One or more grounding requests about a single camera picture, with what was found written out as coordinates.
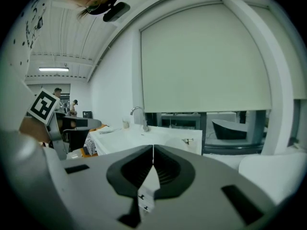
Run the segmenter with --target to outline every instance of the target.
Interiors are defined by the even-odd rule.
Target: white ceiling
[[[82,10],[65,0],[53,0],[45,13],[43,28],[30,56],[27,81],[86,80],[108,37],[126,16],[147,0],[118,0],[128,3],[130,11],[115,23],[103,15],[77,19]],[[40,72],[39,67],[68,67],[69,72]]]

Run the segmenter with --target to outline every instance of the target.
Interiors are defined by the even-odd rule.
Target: white column
[[[272,111],[263,155],[286,150],[293,121],[293,88],[289,67],[276,38],[265,22],[243,0],[223,0],[254,38],[265,63],[271,89]]]

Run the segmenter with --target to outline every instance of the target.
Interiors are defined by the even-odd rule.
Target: black rectangular strip
[[[83,171],[83,170],[86,170],[86,169],[89,169],[89,168],[90,167],[88,167],[86,164],[82,164],[82,165],[78,165],[78,166],[74,166],[74,167],[65,168],[65,170],[66,170],[67,174],[71,174],[71,173]]]
[[[247,225],[263,216],[263,213],[235,185],[224,186],[222,191]]]

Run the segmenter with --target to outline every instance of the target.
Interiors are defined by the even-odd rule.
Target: faucet
[[[133,113],[134,113],[134,111],[135,111],[136,109],[141,109],[141,110],[143,111],[143,116],[144,116],[143,130],[144,130],[145,132],[148,132],[148,131],[149,131],[149,127],[148,127],[148,125],[147,125],[147,121],[146,121],[146,117],[145,117],[145,112],[144,112],[144,109],[143,109],[143,108],[141,108],[141,107],[139,107],[139,106],[134,107],[134,108],[131,110],[130,115],[132,116]]]

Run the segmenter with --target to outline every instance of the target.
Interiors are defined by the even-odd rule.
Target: white chair
[[[239,173],[261,188],[275,204],[294,194],[307,171],[307,154],[302,152],[247,156]]]

